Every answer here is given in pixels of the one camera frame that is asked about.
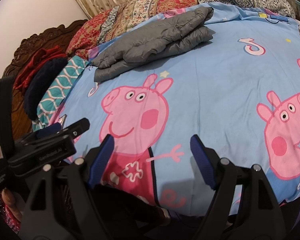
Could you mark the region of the person's left hand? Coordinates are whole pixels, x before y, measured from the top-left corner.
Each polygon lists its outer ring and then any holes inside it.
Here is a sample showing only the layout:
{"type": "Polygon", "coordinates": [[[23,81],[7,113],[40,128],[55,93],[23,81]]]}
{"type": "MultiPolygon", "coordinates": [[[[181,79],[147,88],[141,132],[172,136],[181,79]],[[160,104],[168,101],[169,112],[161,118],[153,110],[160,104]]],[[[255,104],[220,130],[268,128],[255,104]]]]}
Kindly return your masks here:
{"type": "Polygon", "coordinates": [[[17,206],[15,204],[15,197],[12,194],[12,192],[9,191],[8,189],[3,189],[3,191],[1,192],[1,196],[2,196],[3,202],[7,205],[8,209],[11,211],[11,213],[16,218],[16,220],[21,222],[23,214],[17,208],[17,206]]]}

